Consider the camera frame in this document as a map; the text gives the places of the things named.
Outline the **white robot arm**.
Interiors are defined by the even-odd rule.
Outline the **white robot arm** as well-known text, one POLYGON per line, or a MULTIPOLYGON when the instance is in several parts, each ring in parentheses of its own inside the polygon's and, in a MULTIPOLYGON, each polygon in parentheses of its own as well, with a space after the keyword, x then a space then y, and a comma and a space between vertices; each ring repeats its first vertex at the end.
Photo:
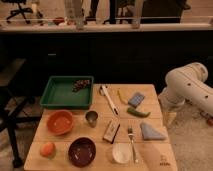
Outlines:
POLYGON ((169 127, 186 100, 196 105, 209 125, 213 125, 213 88, 205 84, 207 68, 193 62, 169 71, 165 76, 166 87, 158 95, 163 124, 169 127))

